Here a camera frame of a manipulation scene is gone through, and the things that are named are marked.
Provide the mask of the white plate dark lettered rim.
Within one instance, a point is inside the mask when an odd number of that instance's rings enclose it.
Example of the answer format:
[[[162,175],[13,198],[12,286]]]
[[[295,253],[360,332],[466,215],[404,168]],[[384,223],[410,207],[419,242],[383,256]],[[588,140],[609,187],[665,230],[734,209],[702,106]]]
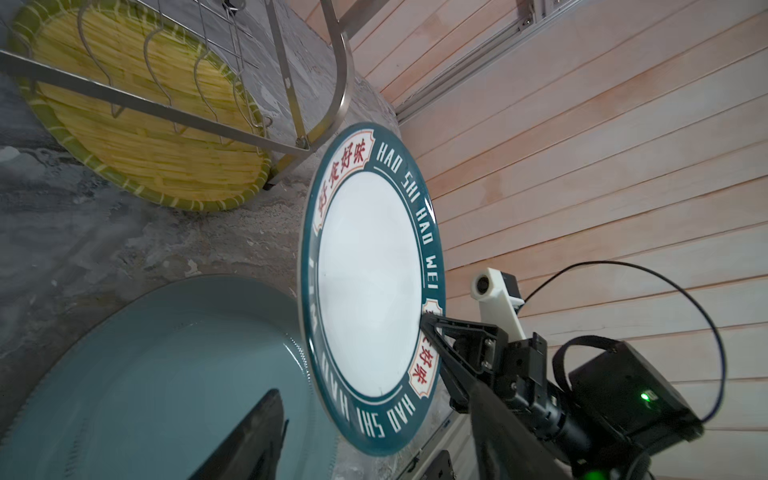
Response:
[[[388,128],[354,124],[326,150],[307,197],[297,280],[329,418],[365,454],[401,451],[435,396],[441,360],[420,320],[445,312],[446,278],[428,187]]]

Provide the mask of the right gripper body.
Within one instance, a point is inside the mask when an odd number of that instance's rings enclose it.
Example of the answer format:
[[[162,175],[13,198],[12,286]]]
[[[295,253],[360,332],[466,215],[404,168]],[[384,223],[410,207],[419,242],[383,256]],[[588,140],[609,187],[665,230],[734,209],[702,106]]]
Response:
[[[547,343],[534,335],[510,342],[504,332],[483,339],[491,389],[524,427],[556,456],[589,456],[594,423],[576,401],[547,379]]]

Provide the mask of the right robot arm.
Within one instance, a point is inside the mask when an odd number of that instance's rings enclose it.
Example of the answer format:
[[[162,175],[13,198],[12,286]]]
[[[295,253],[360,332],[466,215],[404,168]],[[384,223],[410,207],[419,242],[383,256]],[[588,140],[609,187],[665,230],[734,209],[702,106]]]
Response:
[[[631,345],[577,337],[547,356],[533,334],[426,313],[452,407],[469,416],[483,479],[647,479],[653,455],[704,433]]]

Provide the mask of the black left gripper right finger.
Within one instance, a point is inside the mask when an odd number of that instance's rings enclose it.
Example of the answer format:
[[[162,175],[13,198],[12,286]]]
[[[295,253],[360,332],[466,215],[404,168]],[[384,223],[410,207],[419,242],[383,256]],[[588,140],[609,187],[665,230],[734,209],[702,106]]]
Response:
[[[569,479],[485,384],[470,389],[469,416],[480,479]]]

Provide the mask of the stainless steel dish rack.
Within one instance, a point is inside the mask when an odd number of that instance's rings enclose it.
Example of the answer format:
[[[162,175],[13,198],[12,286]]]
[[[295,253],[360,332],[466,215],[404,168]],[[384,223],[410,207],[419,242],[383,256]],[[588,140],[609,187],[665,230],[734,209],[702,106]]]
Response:
[[[333,135],[354,80],[349,21],[325,1],[336,84],[307,125],[276,6],[265,9],[289,141],[271,134],[256,99],[256,39],[241,1],[5,1],[1,70],[47,133],[100,177],[172,208],[232,209]]]

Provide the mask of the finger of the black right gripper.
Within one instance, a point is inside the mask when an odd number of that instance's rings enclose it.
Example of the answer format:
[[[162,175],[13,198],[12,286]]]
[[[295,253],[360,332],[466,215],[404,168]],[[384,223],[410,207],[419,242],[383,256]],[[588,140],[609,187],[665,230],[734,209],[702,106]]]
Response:
[[[462,366],[499,366],[508,335],[499,326],[424,313],[421,331],[446,359]]]
[[[451,408],[468,414],[471,388],[463,379],[473,383],[480,375],[476,346],[463,338],[455,339],[452,345],[442,340],[431,340],[431,344],[441,357],[440,377],[450,396]]]

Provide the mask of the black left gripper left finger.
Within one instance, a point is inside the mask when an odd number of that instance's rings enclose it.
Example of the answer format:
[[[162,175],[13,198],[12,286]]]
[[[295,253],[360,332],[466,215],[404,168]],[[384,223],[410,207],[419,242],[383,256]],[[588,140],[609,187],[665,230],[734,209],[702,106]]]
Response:
[[[270,389],[190,479],[275,479],[289,421]]]

